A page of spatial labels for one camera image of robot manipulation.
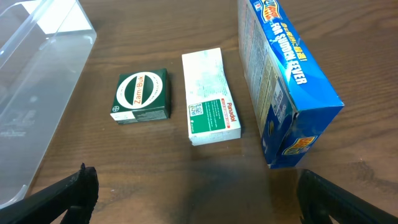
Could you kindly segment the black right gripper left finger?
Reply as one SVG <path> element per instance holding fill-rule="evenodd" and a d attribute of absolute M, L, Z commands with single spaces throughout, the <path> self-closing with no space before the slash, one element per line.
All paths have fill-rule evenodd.
<path fill-rule="evenodd" d="M 82 164 L 80 170 L 47 188 L 1 209 L 1 223 L 89 224 L 98 201 L 96 169 Z"/>

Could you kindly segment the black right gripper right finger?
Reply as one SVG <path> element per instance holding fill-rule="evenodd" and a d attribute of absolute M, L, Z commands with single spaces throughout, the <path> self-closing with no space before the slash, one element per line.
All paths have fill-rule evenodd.
<path fill-rule="evenodd" d="M 397 217 L 362 200 L 350 192 L 304 169 L 297 185 L 297 197 L 304 224 L 326 223 L 393 223 Z"/>

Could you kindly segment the blue Kool Fever box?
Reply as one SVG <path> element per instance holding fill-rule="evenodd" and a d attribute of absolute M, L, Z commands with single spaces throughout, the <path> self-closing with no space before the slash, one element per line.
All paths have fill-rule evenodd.
<path fill-rule="evenodd" d="M 238 34 L 267 165 L 296 166 L 344 103 L 277 0 L 238 0 Z"/>

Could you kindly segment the green Zam-Buk box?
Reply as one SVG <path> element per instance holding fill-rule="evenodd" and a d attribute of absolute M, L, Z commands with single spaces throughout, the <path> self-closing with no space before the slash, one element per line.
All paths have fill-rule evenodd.
<path fill-rule="evenodd" d="M 110 115 L 118 124 L 170 118 L 167 70 L 120 74 Z"/>

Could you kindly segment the white green Panadol box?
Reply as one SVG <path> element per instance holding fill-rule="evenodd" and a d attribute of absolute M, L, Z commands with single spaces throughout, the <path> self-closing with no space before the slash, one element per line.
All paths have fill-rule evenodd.
<path fill-rule="evenodd" d="M 220 48 L 182 55 L 188 137 L 200 146 L 239 139 L 241 124 Z"/>

